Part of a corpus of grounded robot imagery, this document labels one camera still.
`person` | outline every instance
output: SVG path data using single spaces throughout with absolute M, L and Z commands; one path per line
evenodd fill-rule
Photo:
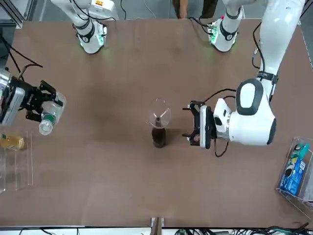
M 188 18 L 188 0 L 172 0 L 178 19 Z M 200 18 L 212 18 L 217 5 L 217 0 L 203 0 L 203 8 Z

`cable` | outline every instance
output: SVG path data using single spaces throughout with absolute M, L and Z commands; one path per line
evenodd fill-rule
M 205 30 L 204 27 L 208 27 L 208 25 L 201 23 L 200 19 L 197 20 L 197 19 L 194 18 L 194 17 L 188 17 L 188 19 L 194 20 L 197 24 L 199 24 L 199 25 L 201 26 L 202 30 L 203 30 L 206 34 L 208 34 L 208 35 L 213 35 L 212 33 L 209 33 L 207 30 Z
M 203 101 L 203 103 L 207 102 L 210 98 L 216 96 L 217 94 L 221 93 L 221 92 L 225 92 L 225 91 L 230 91 L 230 92 L 236 92 L 235 89 L 230 89 L 230 88 L 225 88 L 225 89 L 222 89 L 222 90 L 219 90 L 217 92 L 215 92 L 213 95 L 211 95 L 209 98 L 207 98 L 206 100 Z
M 234 95 L 227 95 L 227 96 L 225 96 L 223 99 L 226 99 L 226 98 L 236 98 Z
M 260 26 L 261 26 L 261 23 L 262 23 L 262 22 L 260 22 L 260 23 L 258 24 L 258 26 L 256 26 L 256 28 L 254 29 L 254 31 L 253 31 L 253 33 L 252 33 L 252 37 L 253 37 L 253 41 L 254 41 L 254 43 L 255 43 L 256 47 L 258 48 L 258 51 L 260 52 L 260 56 L 261 56 L 261 59 L 262 59 L 262 64 L 263 64 L 262 71 L 264 72 L 264 69 L 265 69 L 265 61 L 264 61 L 264 57 L 263 57 L 263 54 L 262 54 L 262 52 L 261 52 L 261 49 L 259 48 L 259 45 L 258 45 L 258 43 L 257 43 L 256 39 L 255 39 L 255 31 L 258 29 L 258 27 L 260 27 Z
M 19 76 L 18 76 L 18 79 L 22 78 L 22 76 L 23 76 L 24 72 L 26 71 L 26 69 L 27 69 L 28 67 L 31 67 L 31 66 L 38 66 L 38 67 L 40 67 L 40 65 L 38 65 L 38 64 L 28 64 L 28 65 L 24 66 L 24 68 L 22 69 L 22 71 L 20 72 L 20 74 L 19 74 Z
M 71 0 L 73 1 L 73 3 L 75 4 L 75 6 L 85 15 L 85 16 L 88 16 L 94 20 L 97 20 L 97 21 L 105 21 L 105 20 L 109 20 L 109 19 L 113 19 L 114 21 L 116 21 L 116 19 L 114 17 L 108 17 L 108 18 L 96 18 L 96 17 L 92 17 L 91 15 L 87 14 L 85 11 L 83 11 L 78 5 L 77 3 L 75 2 L 75 0 Z
M 21 73 L 20 67 L 19 67 L 18 63 L 16 62 L 14 56 L 13 56 L 12 53 L 11 53 L 7 41 L 2 37 L 2 35 L 0 35 L 0 36 L 1 36 L 1 39 L 2 39 L 2 41 L 3 41 L 3 44 L 4 44 L 5 48 L 6 48 L 6 50 L 8 51 L 10 57 L 12 58 L 12 60 L 13 60 L 13 62 L 14 62 L 14 64 L 15 64 L 15 66 L 16 66 L 18 72 Z
M 24 230 L 28 230 L 28 228 L 22 228 L 19 235 L 21 235 Z
M 20 53 L 18 50 L 16 50 L 14 47 L 12 47 L 6 40 L 5 38 L 0 34 L 0 39 L 4 42 L 5 45 L 7 45 L 8 47 L 10 47 L 12 50 L 14 50 L 18 55 L 20 55 L 21 57 L 23 57 L 24 59 L 30 61 L 33 64 L 38 65 L 39 67 L 43 68 L 42 65 L 38 64 L 37 62 L 29 59 L 28 57 L 24 56 L 22 53 Z
M 201 23 L 200 19 L 196 19 L 194 17 L 188 17 L 190 20 L 194 20 L 197 24 L 200 24 L 201 26 L 207 27 L 207 24 Z
M 218 158 L 223 156 L 224 153 L 227 151 L 228 144 L 229 144 L 229 141 L 227 141 L 226 147 L 225 147 L 224 151 L 221 154 L 217 154 L 217 152 L 216 152 L 216 139 L 214 139 L 214 153 L 215 153 L 215 156 L 218 157 Z
M 122 8 L 122 11 L 124 11 L 124 13 L 125 13 L 124 19 L 126 20 L 126 11 L 125 11 L 125 9 L 124 9 L 123 6 L 122 6 L 122 1 L 123 1 L 123 0 L 121 0 L 121 8 Z
M 83 19 L 79 14 L 77 14 L 78 18 L 80 18 L 83 21 L 87 21 L 88 19 Z
M 307 9 L 305 9 L 305 11 L 301 14 L 300 18 L 304 15 L 304 13 L 306 13 L 306 11 L 309 9 L 309 7 L 312 5 L 312 3 L 313 3 L 313 1 L 310 3 L 310 5 L 307 7 Z
M 44 230 L 43 228 L 40 228 L 41 231 L 43 231 L 45 234 L 49 234 L 49 235 L 54 235 L 53 233 L 47 232 L 46 230 Z
M 152 15 L 154 15 L 155 19 L 157 18 L 155 13 L 147 6 L 146 0 L 143 0 L 143 2 L 145 3 L 146 8 L 152 13 Z
M 253 57 L 252 57 L 252 65 L 253 65 L 256 69 L 260 69 L 260 67 L 258 67 L 258 66 L 256 66 L 256 65 L 254 64 L 254 55 L 253 55 Z

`brown table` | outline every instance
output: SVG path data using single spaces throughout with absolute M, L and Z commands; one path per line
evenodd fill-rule
M 189 20 L 109 23 L 107 47 L 80 48 L 70 23 L 25 23 L 14 47 L 43 69 L 41 79 L 67 96 L 53 134 L 34 143 L 35 186 L 0 197 L 0 225 L 296 227 L 307 218 L 275 190 L 294 136 L 313 136 L 312 69 L 301 29 L 295 31 L 271 103 L 277 117 L 267 147 L 231 143 L 221 158 L 190 147 L 181 133 L 193 117 L 182 111 L 221 88 L 252 78 L 252 31 L 243 20 L 237 43 L 219 53 Z M 26 61 L 16 56 L 20 66 Z M 12 61 L 10 70 L 17 74 Z M 169 145 L 152 145 L 145 123 L 153 98 L 172 107 Z M 208 104 L 215 105 L 217 98 Z M 20 113 L 16 125 L 38 129 Z M 219 142 L 219 149 L 225 142 Z

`acrylic container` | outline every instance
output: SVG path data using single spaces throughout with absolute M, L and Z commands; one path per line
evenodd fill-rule
M 281 183 L 283 175 L 285 174 L 288 160 L 291 158 L 293 149 L 298 143 L 308 143 L 310 147 L 309 147 L 309 151 L 306 153 L 306 155 L 302 159 L 305 162 L 306 167 L 303 172 L 299 189 L 295 195 L 292 195 L 288 191 L 282 190 L 280 188 L 280 183 Z M 282 172 L 280 174 L 280 177 L 276 186 L 276 191 L 279 192 L 285 199 L 287 199 L 297 209 L 299 209 L 310 220 L 313 219 L 313 193 L 310 193 L 311 191 L 310 189 L 312 189 L 312 192 L 313 192 L 313 175 L 312 175 L 313 152 L 312 150 L 313 150 L 313 140 L 303 138 L 303 137 L 293 138 L 289 152 L 287 154 L 285 164 L 283 166 Z
M 0 147 L 0 194 L 32 186 L 34 132 L 5 128 L 1 133 L 24 138 L 24 148 L 14 151 Z

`plastic water bottle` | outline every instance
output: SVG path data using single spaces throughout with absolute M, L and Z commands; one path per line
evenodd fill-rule
M 66 98 L 61 93 L 56 93 L 56 100 L 63 102 L 63 106 L 53 101 L 46 101 L 42 104 L 43 112 L 41 114 L 41 123 L 39 124 L 39 133 L 47 136 L 52 132 L 53 126 L 56 125 L 63 113 L 66 105 Z

